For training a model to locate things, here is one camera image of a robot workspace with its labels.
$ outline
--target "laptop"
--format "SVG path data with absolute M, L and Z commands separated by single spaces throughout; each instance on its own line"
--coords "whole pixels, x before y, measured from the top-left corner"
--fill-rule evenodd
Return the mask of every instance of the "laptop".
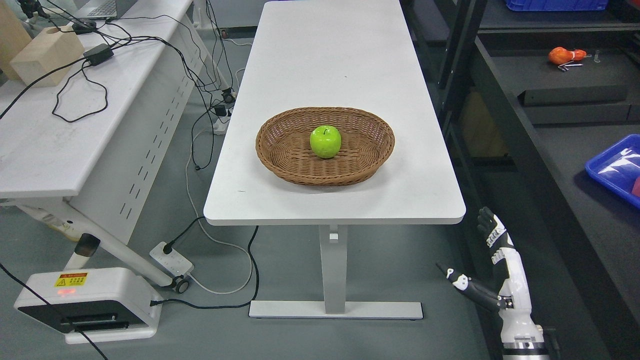
M 91 0 L 74 16 L 78 19 L 104 20 L 121 18 L 138 0 Z

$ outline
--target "wicker basket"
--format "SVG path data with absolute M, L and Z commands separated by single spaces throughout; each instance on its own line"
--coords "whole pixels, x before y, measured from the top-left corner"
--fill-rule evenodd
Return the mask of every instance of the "wicker basket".
M 309 136 L 322 125 L 340 131 L 338 154 L 322 159 Z M 297 108 L 265 122 L 255 139 L 258 158 L 278 177 L 303 185 L 351 185 L 373 176 L 391 155 L 395 138 L 381 118 L 353 108 Z

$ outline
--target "yellow warning sticker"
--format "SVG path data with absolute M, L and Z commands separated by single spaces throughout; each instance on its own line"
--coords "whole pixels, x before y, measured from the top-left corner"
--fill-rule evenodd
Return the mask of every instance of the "yellow warning sticker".
M 56 284 L 54 285 L 56 288 L 62 286 L 82 286 L 86 280 L 86 272 L 79 272 L 74 274 L 60 274 L 58 280 L 56 280 Z

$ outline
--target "blue plastic tray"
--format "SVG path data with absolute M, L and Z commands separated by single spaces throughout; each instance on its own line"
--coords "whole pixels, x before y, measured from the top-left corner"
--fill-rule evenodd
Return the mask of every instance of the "blue plastic tray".
M 602 11 L 609 0 L 505 0 L 515 12 Z
M 584 165 L 589 176 L 640 209 L 640 197 L 631 193 L 640 176 L 640 135 L 631 134 Z

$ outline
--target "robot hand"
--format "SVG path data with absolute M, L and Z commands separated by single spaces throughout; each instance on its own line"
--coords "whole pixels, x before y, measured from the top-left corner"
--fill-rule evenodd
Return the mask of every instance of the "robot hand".
M 538 355 L 547 354 L 542 330 L 531 320 L 529 285 L 520 254 L 500 219 L 482 208 L 478 216 L 478 229 L 486 237 L 486 244 L 493 252 L 491 261 L 494 273 L 506 274 L 498 292 L 506 307 L 498 314 L 502 318 L 502 344 L 511 350 L 532 350 Z
M 478 229 L 492 252 L 494 274 L 504 280 L 498 294 L 477 282 L 472 284 L 471 279 L 452 268 L 445 271 L 440 267 L 441 270 L 464 296 L 498 311 L 503 320 L 503 359 L 548 360 L 541 327 L 531 320 L 531 298 L 522 260 L 507 229 L 488 208 L 480 210 Z

